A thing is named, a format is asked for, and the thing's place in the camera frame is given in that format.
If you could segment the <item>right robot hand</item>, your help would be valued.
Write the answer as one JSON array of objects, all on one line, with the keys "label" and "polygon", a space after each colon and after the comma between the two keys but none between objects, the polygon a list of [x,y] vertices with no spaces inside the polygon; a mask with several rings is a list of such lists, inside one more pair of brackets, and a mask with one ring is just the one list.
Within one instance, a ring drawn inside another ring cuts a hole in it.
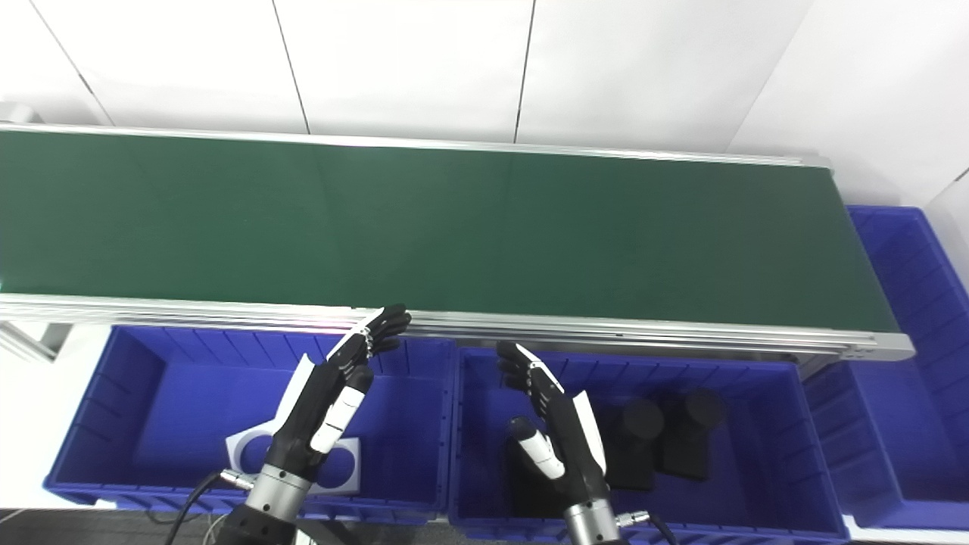
[{"label": "right robot hand", "polygon": [[506,386],[526,394],[544,422],[543,431],[525,416],[509,422],[524,455],[564,497],[567,508],[608,500],[605,458],[590,408],[577,408],[546,363],[521,344],[500,341],[496,352]]}]

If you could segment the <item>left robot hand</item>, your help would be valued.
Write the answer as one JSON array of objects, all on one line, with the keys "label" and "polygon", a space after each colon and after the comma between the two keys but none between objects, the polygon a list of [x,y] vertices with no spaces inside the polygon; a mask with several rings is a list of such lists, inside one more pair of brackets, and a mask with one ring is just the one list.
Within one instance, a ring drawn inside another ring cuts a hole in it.
[{"label": "left robot hand", "polygon": [[370,358],[397,349],[412,320],[405,304],[378,308],[357,322],[315,365],[286,420],[273,435],[264,465],[315,481],[329,449],[311,445],[325,418],[354,377],[373,377]]}]

